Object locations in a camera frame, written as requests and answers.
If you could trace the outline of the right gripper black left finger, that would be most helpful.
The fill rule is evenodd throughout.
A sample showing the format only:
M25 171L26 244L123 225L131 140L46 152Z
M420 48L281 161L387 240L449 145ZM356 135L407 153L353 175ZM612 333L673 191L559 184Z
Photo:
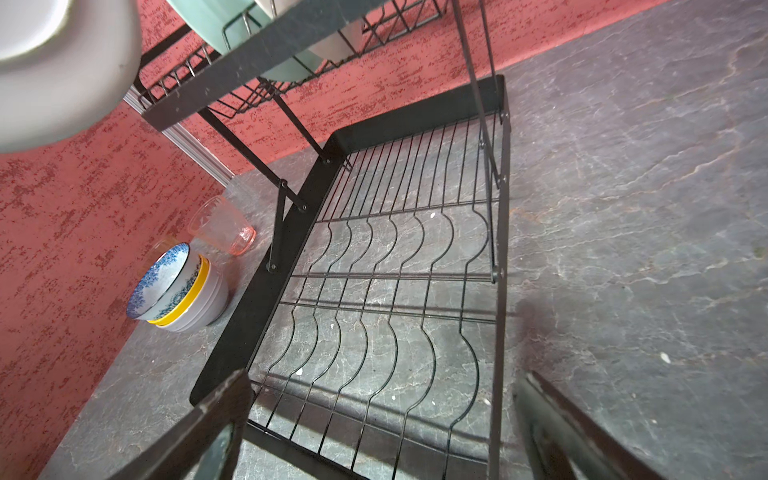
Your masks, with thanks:
M114 479L230 479L253 403L248 373L239 369L201 400Z

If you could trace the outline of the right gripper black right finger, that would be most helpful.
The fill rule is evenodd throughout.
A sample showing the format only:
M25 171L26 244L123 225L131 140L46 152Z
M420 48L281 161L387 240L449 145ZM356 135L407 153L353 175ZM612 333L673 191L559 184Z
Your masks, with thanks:
M517 378L513 404L535 479L661 477L535 371Z

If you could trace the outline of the lavender white bowl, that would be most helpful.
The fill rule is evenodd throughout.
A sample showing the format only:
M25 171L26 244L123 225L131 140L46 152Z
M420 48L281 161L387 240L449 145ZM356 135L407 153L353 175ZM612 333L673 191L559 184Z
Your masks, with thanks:
M214 265L210 266L206 281L195 300L172 323L157 327L171 332L197 330L213 322L223 311L228 299L226 279Z

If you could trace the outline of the blue floral white bowl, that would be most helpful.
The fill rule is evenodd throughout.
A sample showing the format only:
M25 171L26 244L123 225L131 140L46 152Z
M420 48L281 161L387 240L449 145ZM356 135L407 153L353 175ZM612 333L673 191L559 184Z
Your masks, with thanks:
M188 243L166 251L134 289L126 307L127 316L149 321L172 309L184 296L184 287L194 282L201 263L199 256Z

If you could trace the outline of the yellow bowl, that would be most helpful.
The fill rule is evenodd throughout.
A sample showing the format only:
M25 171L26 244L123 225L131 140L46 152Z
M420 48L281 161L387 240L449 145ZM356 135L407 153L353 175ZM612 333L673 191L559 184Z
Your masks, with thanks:
M174 323L189 309L192 303L196 300L204 287L211 269L210 261L205 256L200 255L199 259L201 263L197 272L197 276L189 287L184 287L184 296L173 306L172 309L165 312L163 316L155 320L149 320L150 324L159 327L165 327Z

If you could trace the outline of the pink drinking glass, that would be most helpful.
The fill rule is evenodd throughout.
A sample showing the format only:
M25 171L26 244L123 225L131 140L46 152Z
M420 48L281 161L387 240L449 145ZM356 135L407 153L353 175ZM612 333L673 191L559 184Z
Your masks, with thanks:
M247 251L257 236L244 214L222 195L207 200L192 215L187 230L193 237L234 256Z

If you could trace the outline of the white plate blue rim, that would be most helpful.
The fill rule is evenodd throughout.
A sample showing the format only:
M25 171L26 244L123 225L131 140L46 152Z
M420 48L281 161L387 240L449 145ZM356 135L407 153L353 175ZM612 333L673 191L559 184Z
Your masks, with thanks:
M1 150L21 152L90 128L139 70L135 1L1 4Z

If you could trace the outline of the amber drinking glass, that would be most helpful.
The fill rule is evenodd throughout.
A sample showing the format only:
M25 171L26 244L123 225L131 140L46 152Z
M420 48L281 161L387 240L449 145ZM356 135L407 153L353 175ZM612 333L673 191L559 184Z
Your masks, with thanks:
M151 266L169 249L179 243L173 235L165 235L156 241L143 255L136 270L138 280L141 280Z

